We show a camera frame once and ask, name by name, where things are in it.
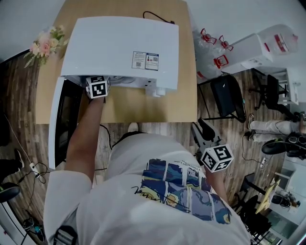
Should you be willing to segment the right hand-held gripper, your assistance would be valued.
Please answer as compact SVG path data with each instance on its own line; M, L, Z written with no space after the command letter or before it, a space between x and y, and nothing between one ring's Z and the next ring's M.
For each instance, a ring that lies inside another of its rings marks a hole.
M223 140L213 142L215 131L201 118L198 119L198 123L201 128L193 122L191 132L199 148L196 151L199 164L205 166L211 173L225 170L234 159L230 146Z

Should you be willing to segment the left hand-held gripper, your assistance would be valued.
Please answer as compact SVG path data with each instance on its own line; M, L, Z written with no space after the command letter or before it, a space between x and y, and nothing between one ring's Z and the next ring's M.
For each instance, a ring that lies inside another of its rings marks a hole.
M110 90L109 76L95 76L86 78L86 92L90 99L108 96Z

